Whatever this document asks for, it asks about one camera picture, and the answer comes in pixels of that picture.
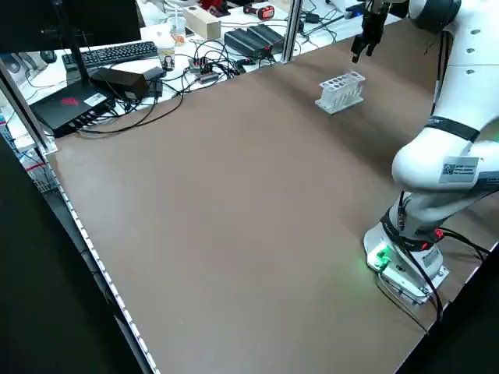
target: black keyboard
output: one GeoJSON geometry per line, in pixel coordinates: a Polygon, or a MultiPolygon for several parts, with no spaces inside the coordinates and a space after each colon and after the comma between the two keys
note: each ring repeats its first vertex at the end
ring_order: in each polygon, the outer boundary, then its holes
{"type": "MultiPolygon", "coordinates": [[[[141,41],[139,43],[86,51],[81,54],[87,68],[97,68],[104,65],[156,57],[157,48],[152,41],[141,41]]],[[[78,69],[73,55],[63,55],[62,61],[67,72],[78,69]]]]}

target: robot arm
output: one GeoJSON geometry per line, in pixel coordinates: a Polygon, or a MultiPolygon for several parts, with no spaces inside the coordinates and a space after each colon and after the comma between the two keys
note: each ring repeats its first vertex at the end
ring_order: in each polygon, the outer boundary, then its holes
{"type": "MultiPolygon", "coordinates": [[[[434,34],[445,28],[454,43],[433,115],[392,164],[394,180],[409,193],[366,233],[364,247],[369,266],[419,302],[448,272],[438,228],[499,191],[499,143],[476,142],[499,117],[499,32],[493,0],[411,0],[409,16],[434,34]],[[394,249],[393,266],[383,270],[372,256],[380,243],[394,249]]],[[[362,35],[372,33],[363,23],[362,35]]]]}
{"type": "Polygon", "coordinates": [[[355,37],[352,45],[354,63],[359,61],[360,54],[365,48],[367,48],[366,55],[371,56],[374,48],[380,43],[391,4],[408,2],[409,0],[366,0],[362,21],[363,32],[355,37]]]}

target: sticker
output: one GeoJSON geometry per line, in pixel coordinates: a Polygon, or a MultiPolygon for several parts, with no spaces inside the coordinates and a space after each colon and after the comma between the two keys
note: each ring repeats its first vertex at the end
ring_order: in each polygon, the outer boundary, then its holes
{"type": "Polygon", "coordinates": [[[444,161],[439,183],[473,182],[478,157],[448,157],[444,161]]]}
{"type": "Polygon", "coordinates": [[[438,255],[440,255],[440,251],[434,247],[430,253],[428,253],[421,259],[423,261],[424,267],[428,267],[429,265],[431,265],[437,259],[438,255]]]}
{"type": "Polygon", "coordinates": [[[499,189],[499,171],[482,171],[473,189],[499,189]]]}
{"type": "Polygon", "coordinates": [[[107,97],[104,96],[102,93],[96,93],[95,95],[92,95],[88,99],[86,99],[84,103],[89,107],[94,107],[97,104],[100,104],[102,101],[105,101],[106,99],[107,97]]]}

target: monitor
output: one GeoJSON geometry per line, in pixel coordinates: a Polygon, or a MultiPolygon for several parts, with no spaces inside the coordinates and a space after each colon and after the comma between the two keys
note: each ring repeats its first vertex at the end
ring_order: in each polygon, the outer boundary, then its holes
{"type": "Polygon", "coordinates": [[[81,48],[140,39],[135,0],[8,0],[2,2],[0,53],[69,48],[56,3],[81,48]]]}

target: red object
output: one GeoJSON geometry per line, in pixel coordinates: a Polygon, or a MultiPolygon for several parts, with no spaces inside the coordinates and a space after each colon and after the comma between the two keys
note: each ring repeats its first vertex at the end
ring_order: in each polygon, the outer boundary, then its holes
{"type": "Polygon", "coordinates": [[[204,10],[208,10],[211,6],[215,8],[221,8],[223,0],[201,0],[200,7],[204,10]]]}
{"type": "Polygon", "coordinates": [[[444,232],[440,228],[435,229],[435,235],[439,238],[442,239],[444,237],[444,232]]]}
{"type": "Polygon", "coordinates": [[[74,97],[65,97],[61,100],[64,105],[79,105],[78,100],[74,97]]]}
{"type": "Polygon", "coordinates": [[[274,18],[275,9],[272,5],[264,6],[263,8],[252,8],[250,6],[244,6],[242,11],[245,14],[256,14],[258,19],[265,20],[274,18]]]}

